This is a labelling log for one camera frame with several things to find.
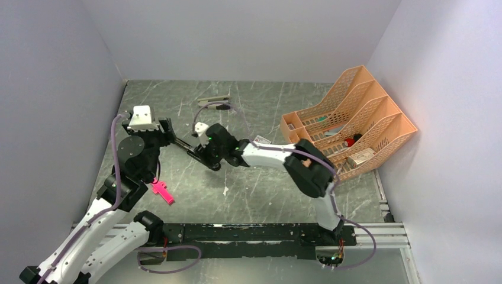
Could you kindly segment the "black stapler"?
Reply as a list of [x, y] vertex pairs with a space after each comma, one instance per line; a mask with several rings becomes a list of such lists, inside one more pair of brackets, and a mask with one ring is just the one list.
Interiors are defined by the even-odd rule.
[[202, 145], [192, 146], [180, 138], [175, 138], [174, 144], [184, 149], [187, 155], [200, 162], [212, 171], [221, 169], [221, 159]]

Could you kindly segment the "beige stapler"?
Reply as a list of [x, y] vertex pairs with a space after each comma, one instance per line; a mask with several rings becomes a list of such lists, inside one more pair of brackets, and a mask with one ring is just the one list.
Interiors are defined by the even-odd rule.
[[230, 109], [230, 96], [213, 96], [208, 98], [199, 98], [197, 99], [198, 106], [201, 108], [207, 109], [216, 109], [216, 110], [229, 110]]

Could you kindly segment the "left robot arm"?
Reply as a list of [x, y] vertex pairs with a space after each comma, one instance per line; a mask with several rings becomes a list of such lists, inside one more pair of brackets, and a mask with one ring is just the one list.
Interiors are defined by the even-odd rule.
[[114, 167], [97, 197], [56, 251], [20, 273], [23, 283], [96, 283], [134, 249], [145, 244], [156, 246], [164, 239], [163, 221], [143, 211], [117, 236], [100, 244], [157, 179], [160, 149], [176, 139], [169, 118], [145, 123], [129, 118], [123, 127], [128, 137], [120, 143], [111, 139]]

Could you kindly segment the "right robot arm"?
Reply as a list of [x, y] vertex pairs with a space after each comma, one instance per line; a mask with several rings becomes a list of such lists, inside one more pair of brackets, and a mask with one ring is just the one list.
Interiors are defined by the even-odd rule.
[[275, 145], [256, 140], [238, 140], [220, 124], [197, 122], [193, 126], [199, 145], [193, 157], [211, 170], [218, 171], [225, 160], [234, 167], [273, 167], [284, 170], [297, 188], [313, 199], [319, 236], [327, 245], [342, 237], [345, 223], [334, 197], [336, 186], [333, 164], [304, 138], [293, 144]]

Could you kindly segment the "red white staple box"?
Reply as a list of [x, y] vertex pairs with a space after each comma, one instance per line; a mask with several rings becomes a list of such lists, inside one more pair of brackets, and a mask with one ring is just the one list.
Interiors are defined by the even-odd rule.
[[253, 139], [253, 142], [254, 144], [257, 146], [257, 147], [262, 147], [262, 146], [269, 146], [271, 145], [271, 141], [268, 140], [267, 138], [265, 137], [262, 137], [261, 135], [257, 135], [254, 139]]

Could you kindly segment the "pink plastic clip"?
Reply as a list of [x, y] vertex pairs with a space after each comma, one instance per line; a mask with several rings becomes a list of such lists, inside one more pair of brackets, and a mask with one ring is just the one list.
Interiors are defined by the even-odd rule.
[[164, 181], [154, 179], [152, 182], [152, 191], [155, 195], [161, 196], [168, 205], [175, 203], [175, 199], [169, 193], [168, 187]]

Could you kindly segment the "red black item in organizer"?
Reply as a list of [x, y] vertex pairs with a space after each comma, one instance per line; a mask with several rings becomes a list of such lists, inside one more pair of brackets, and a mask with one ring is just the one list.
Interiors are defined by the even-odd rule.
[[362, 134], [357, 133], [352, 138], [345, 139], [344, 146], [345, 147], [352, 147], [361, 137], [362, 137]]

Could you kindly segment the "beige box in organizer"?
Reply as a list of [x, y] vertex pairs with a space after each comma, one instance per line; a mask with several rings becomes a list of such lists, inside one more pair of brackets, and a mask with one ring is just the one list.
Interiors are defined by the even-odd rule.
[[372, 157], [374, 157], [374, 155], [376, 155], [376, 151], [373, 150], [372, 148], [367, 148], [350, 155], [347, 158], [347, 162], [350, 165], [350, 167], [356, 168], [361, 166], [363, 163], [367, 162]]

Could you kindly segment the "orange file organizer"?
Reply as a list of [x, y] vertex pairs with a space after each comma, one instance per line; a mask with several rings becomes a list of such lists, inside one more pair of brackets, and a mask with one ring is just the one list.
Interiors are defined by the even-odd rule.
[[[282, 115], [279, 128], [288, 143], [311, 141], [334, 164], [341, 180], [380, 167], [417, 132], [363, 65], [345, 70], [317, 105]], [[357, 133], [362, 137], [345, 147], [344, 140]], [[367, 148], [376, 155], [350, 167], [347, 158]]]

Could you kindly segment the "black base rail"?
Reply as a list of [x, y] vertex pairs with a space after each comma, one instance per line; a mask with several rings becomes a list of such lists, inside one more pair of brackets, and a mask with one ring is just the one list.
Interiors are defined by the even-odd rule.
[[167, 247], [168, 261], [241, 257], [316, 259], [318, 247], [355, 246], [355, 229], [337, 234], [316, 223], [175, 224], [165, 223], [145, 247]]

